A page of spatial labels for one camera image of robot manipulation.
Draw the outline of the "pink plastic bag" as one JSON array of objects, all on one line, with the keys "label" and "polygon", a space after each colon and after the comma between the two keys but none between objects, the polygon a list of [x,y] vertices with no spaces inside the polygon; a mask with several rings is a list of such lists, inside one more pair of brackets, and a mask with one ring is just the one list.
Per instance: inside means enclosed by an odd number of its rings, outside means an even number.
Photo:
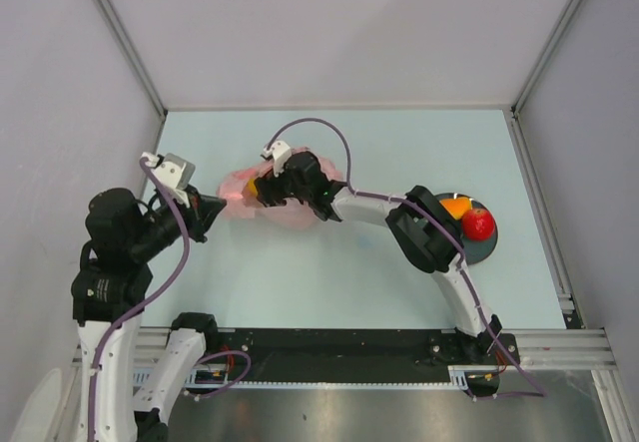
[{"label": "pink plastic bag", "polygon": [[338,219],[330,203],[345,187],[345,177],[308,147],[293,149],[283,170],[263,161],[226,175],[217,196],[226,200],[223,214],[233,219],[264,218],[278,225],[305,229]]}]

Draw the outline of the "yellow fake fruit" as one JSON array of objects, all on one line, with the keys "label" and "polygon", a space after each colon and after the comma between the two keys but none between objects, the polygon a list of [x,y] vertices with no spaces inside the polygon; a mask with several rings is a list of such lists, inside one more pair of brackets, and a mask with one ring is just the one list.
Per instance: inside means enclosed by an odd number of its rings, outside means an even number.
[{"label": "yellow fake fruit", "polygon": [[472,201],[467,197],[445,198],[439,202],[457,221],[460,221],[467,212],[472,210]]}]

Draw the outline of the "red fake apple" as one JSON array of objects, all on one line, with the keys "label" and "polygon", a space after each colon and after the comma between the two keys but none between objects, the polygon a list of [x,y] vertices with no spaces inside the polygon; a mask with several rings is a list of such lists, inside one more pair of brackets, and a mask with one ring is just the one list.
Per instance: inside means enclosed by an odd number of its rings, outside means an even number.
[{"label": "red fake apple", "polygon": [[484,208],[471,209],[461,218],[464,235],[475,241],[490,239],[496,231],[496,222],[491,212]]}]

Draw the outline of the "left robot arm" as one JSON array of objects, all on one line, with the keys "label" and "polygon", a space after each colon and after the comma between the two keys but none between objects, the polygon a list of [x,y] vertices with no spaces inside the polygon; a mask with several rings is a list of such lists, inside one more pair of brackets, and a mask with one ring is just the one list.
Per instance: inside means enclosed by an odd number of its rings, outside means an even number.
[{"label": "left robot arm", "polygon": [[80,255],[71,294],[82,356],[77,441],[165,441],[171,411],[196,362],[221,349],[215,318],[183,312],[167,346],[140,389],[133,388],[134,355],[152,258],[176,240],[206,241],[226,201],[187,187],[188,201],[141,211],[127,189],[90,201],[90,236]]}]

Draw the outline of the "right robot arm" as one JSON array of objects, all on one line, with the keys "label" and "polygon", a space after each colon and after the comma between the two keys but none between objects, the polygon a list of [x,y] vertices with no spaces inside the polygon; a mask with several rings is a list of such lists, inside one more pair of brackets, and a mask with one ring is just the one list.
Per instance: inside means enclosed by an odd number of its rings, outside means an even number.
[{"label": "right robot arm", "polygon": [[386,227],[408,262],[430,274],[454,316],[462,355],[483,363],[496,351],[502,325],[482,303],[470,278],[461,225],[428,189],[416,186],[403,197],[357,192],[329,178],[309,151],[275,164],[250,186],[265,207],[297,201],[321,221],[358,221]]}]

